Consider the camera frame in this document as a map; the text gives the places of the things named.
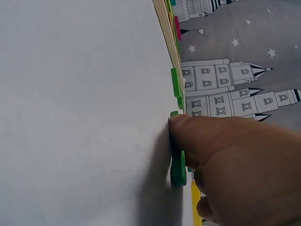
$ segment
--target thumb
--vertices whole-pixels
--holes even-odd
[[[189,117],[182,114],[171,118],[169,131],[178,148],[196,156],[204,165],[216,152],[244,136],[246,128],[253,127],[253,123],[257,124],[244,118]]]

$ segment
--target castle illustration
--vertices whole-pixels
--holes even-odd
[[[179,22],[213,14],[220,5],[228,5],[239,0],[176,0],[173,14]]]
[[[182,63],[185,78],[186,110],[191,116],[245,117],[263,121],[282,106],[301,100],[300,89],[259,94],[262,89],[235,91],[238,84],[258,80],[273,70],[251,62],[230,63],[229,59]]]

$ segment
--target gray fabric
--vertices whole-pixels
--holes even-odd
[[[192,2],[197,6],[207,0]],[[185,4],[185,0],[178,0],[177,4],[175,9]],[[180,41],[182,62],[213,59],[253,62],[274,70],[265,72],[258,81],[236,85],[235,90],[260,88],[264,89],[260,94],[264,94],[301,89],[301,1],[240,0],[220,5],[206,17],[183,20],[181,29],[190,31]],[[275,50],[276,56],[272,57],[270,50]],[[265,113],[271,114],[265,120],[267,123],[301,129],[301,102]]]

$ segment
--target green sticky tab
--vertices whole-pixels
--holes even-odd
[[[167,9],[169,12],[171,12],[171,2],[170,0],[166,0]]]
[[[176,116],[176,115],[178,115],[178,114],[179,114],[178,111],[171,112],[171,113],[170,113],[170,117]]]
[[[177,73],[176,68],[171,69],[171,76],[172,76],[172,80],[173,80],[174,96],[176,98],[179,98],[179,97],[183,96],[183,93],[181,91],[179,78],[178,78],[178,73]]]
[[[181,110],[184,110],[184,96],[183,96],[183,92],[181,90],[179,77],[178,77],[176,68],[171,69],[171,76],[172,76],[173,86],[174,86],[174,96],[177,98],[178,107]]]
[[[184,110],[184,101],[183,101],[183,97],[177,98],[177,101],[178,101],[178,107],[179,107],[181,110]]]
[[[178,115],[177,111],[171,112],[170,117]],[[170,180],[173,186],[181,187],[187,184],[187,175],[185,167],[185,154],[171,142],[172,162],[170,170]]]

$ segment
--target white paper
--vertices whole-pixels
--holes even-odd
[[[152,1],[5,0],[0,18],[0,225],[181,224]]]

